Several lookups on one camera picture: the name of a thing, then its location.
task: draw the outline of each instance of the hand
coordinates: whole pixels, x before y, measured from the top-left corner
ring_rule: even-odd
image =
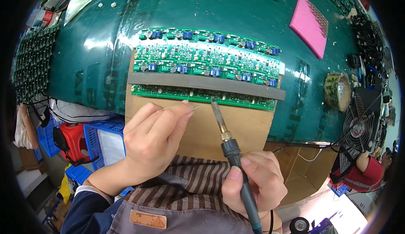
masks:
[[[250,151],[243,154],[240,161],[243,170],[250,177],[249,184],[258,212],[265,212],[266,214],[276,208],[286,196],[287,188],[284,185],[279,162],[273,152]],[[232,166],[222,185],[222,197],[224,203],[233,211],[247,218],[245,207],[240,198],[242,184],[242,171],[237,166]]]
[[[28,116],[27,105],[20,103],[20,108],[18,109],[18,111],[20,112],[20,115],[22,117]]]
[[[147,103],[125,125],[126,164],[141,183],[161,174],[173,159],[193,115],[187,100],[168,108]]]

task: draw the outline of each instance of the person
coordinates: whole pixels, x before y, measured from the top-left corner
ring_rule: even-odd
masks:
[[[381,156],[381,163],[369,155],[353,148],[340,147],[331,174],[332,183],[343,183],[357,192],[376,190],[382,182],[387,182],[393,174],[397,152],[389,148]]]
[[[144,105],[126,124],[126,157],[93,172],[76,190],[61,234],[252,233],[240,198],[241,170],[228,162],[175,155],[190,117],[187,100],[168,108]],[[286,195],[272,152],[241,158],[263,231]],[[113,202],[123,189],[134,186]],[[282,233],[274,212],[273,229]]]
[[[14,145],[25,147],[27,149],[38,148],[38,136],[30,116],[28,115],[27,105],[20,103],[17,112],[17,125],[14,135]]]

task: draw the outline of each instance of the fan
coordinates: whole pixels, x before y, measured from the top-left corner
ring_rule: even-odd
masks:
[[[348,146],[365,152],[372,132],[374,113],[365,112],[359,94],[355,95],[354,101],[356,106],[349,107],[343,124],[343,135],[346,135],[344,141]]]

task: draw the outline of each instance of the green capacitor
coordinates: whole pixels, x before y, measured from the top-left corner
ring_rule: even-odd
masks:
[[[236,77],[236,75],[230,74],[230,73],[228,73],[228,74],[226,75],[226,78],[227,78],[227,79],[235,79],[235,77]]]
[[[194,70],[195,75],[200,75],[200,74],[203,74],[203,73],[204,73],[204,70],[199,70],[199,69]]]

